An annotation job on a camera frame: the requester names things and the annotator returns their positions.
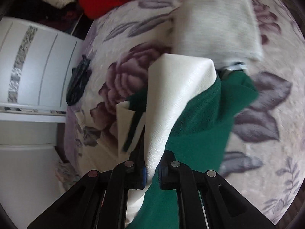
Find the green varsity jacket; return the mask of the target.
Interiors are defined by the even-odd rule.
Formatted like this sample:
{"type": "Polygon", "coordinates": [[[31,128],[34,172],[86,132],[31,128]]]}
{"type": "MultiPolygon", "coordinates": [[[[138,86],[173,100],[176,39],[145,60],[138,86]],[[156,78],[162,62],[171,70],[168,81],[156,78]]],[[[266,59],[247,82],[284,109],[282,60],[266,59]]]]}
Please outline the green varsity jacket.
{"type": "Polygon", "coordinates": [[[234,116],[258,92],[245,64],[216,69],[208,58],[164,54],[148,69],[148,86],[116,106],[118,145],[123,149],[135,112],[145,114],[146,188],[128,194],[128,228],[178,228],[175,191],[159,188],[157,165],[166,150],[197,171],[220,168],[234,116]]]}

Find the floral purple bed blanket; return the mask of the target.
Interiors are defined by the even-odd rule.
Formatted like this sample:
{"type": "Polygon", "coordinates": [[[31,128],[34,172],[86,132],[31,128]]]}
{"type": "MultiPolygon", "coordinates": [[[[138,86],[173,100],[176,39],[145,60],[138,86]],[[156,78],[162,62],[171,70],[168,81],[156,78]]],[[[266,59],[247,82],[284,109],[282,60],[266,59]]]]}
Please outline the floral purple bed blanket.
{"type": "Polygon", "coordinates": [[[214,170],[277,223],[304,180],[304,37],[281,0],[79,0],[93,24],[91,75],[67,108],[65,155],[80,176],[114,170],[137,143],[146,187],[127,228],[179,228],[159,187],[166,151],[214,170]]]}

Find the white wardrobe cabinet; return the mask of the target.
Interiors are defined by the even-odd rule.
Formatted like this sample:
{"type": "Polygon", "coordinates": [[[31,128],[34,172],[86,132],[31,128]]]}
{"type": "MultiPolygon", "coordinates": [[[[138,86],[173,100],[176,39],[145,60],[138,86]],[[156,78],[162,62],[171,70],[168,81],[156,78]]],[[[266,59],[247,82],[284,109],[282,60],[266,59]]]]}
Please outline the white wardrobe cabinet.
{"type": "Polygon", "coordinates": [[[60,196],[57,128],[82,46],[41,24],[1,19],[1,207],[17,228],[60,196]]]}

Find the cream fluffy folded blanket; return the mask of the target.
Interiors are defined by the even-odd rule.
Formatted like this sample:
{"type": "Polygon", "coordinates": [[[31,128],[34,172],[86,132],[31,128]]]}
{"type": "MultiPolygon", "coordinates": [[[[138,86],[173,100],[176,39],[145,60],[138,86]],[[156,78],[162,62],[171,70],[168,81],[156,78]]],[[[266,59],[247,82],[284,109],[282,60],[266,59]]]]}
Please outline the cream fluffy folded blanket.
{"type": "Polygon", "coordinates": [[[175,12],[173,53],[209,58],[216,69],[262,60],[251,0],[184,0],[175,12]]]}

